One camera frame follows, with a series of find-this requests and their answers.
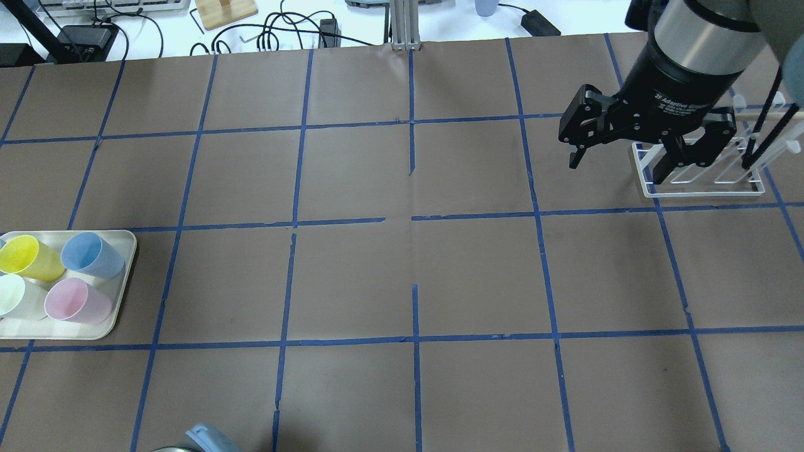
plastic cup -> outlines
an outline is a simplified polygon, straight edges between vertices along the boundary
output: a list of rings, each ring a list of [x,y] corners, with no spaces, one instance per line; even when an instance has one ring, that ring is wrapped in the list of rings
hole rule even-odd
[[[0,317],[41,320],[45,314],[45,289],[15,274],[0,276]]]
[[[34,236],[17,236],[0,249],[0,271],[53,281],[62,273],[59,254]]]
[[[125,265],[123,256],[94,232],[68,240],[61,249],[61,263],[70,270],[106,279],[116,277]]]
[[[489,17],[497,10],[499,0],[474,0],[474,10],[478,16]]]
[[[85,281],[69,277],[47,293],[45,313],[54,320],[100,323],[112,313],[112,300]]]

yellow cup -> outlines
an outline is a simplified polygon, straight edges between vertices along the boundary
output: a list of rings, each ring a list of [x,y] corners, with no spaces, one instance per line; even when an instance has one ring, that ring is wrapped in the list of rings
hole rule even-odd
[[[61,257],[34,236],[17,236],[0,249],[0,272],[53,281],[62,273]]]

pink cup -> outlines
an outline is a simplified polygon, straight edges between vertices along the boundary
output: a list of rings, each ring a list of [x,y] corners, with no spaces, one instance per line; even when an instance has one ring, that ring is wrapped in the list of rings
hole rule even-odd
[[[100,323],[112,313],[112,300],[85,281],[69,277],[47,293],[45,312],[55,320]]]

silver cylinder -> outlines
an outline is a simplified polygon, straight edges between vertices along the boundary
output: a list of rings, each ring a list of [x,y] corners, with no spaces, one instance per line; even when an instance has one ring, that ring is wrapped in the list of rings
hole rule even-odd
[[[711,23],[691,10],[685,0],[670,1],[654,36],[662,52],[679,66],[713,76],[743,71],[765,46],[759,32]]]

robotic arm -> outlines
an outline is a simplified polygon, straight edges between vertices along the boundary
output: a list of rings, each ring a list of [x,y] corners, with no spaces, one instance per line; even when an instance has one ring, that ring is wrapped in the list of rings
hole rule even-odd
[[[661,183],[676,167],[714,163],[736,133],[731,107],[714,108],[765,46],[781,62],[793,99],[804,103],[803,0],[632,0],[626,25],[648,43],[621,90],[581,85],[560,121],[559,140],[586,150],[621,138],[662,143]],[[683,136],[699,127],[694,144]]]

